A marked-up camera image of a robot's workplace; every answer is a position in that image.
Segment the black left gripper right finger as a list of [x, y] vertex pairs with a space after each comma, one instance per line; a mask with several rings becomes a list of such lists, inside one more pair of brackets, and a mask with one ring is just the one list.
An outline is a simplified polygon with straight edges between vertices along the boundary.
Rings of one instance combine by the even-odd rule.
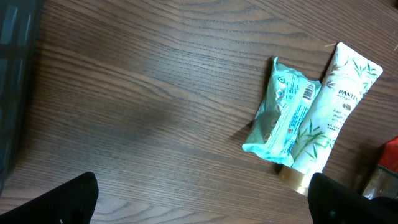
[[370, 200], [321, 173], [313, 175], [307, 198], [314, 224], [397, 224], [397, 200]]

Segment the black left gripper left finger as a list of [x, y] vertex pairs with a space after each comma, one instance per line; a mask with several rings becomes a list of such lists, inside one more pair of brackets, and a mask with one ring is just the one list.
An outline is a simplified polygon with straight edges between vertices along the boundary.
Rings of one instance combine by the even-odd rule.
[[85, 172], [1, 215], [1, 224], [85, 224], [91, 221], [99, 194], [95, 174]]

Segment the orange spaghetti packet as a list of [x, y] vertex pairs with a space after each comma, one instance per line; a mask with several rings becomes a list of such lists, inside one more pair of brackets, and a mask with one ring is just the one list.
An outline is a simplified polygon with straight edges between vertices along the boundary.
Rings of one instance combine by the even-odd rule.
[[397, 200], [397, 137], [382, 145], [377, 166], [363, 190], [363, 196]]

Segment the teal wet wipes pack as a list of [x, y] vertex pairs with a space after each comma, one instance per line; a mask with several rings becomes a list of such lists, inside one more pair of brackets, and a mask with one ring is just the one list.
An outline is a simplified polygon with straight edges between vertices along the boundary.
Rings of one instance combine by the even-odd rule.
[[242, 149], [261, 159], [291, 166], [299, 127], [320, 88], [318, 80], [309, 80], [275, 58], [266, 93]]

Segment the white hair product tube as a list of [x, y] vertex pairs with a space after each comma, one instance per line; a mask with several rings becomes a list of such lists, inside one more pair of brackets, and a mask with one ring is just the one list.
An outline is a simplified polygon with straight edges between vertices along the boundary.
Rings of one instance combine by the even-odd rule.
[[308, 195], [313, 175], [323, 171], [348, 116], [382, 73], [380, 65], [337, 43], [320, 91], [298, 129], [289, 161], [279, 172], [283, 183]]

